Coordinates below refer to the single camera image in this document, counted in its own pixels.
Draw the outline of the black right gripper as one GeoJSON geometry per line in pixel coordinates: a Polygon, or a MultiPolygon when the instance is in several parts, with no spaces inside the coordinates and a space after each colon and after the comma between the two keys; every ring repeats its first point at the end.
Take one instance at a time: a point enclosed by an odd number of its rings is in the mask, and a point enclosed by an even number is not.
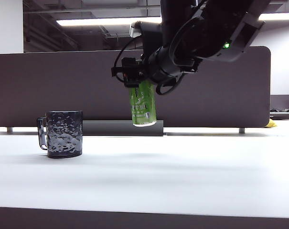
{"type": "Polygon", "coordinates": [[[124,83],[126,88],[138,88],[142,81],[148,79],[144,65],[141,60],[136,58],[124,57],[121,60],[121,67],[117,67],[119,57],[115,59],[114,66],[111,68],[112,77],[116,77],[124,83]]]}

